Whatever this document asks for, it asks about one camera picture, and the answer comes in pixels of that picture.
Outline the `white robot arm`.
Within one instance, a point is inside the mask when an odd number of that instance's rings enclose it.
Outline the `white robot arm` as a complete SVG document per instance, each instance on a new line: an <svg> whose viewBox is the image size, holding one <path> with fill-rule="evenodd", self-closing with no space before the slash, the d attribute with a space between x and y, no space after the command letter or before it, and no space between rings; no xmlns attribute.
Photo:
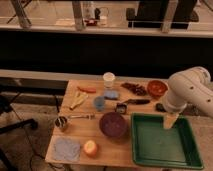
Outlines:
<svg viewBox="0 0 213 171"><path fill-rule="evenodd" d="M168 90L162 97L162 105L166 110L164 129L174 125L188 103L213 118L213 90L208 87L210 80L211 75L204 67L193 67L169 77Z"/></svg>

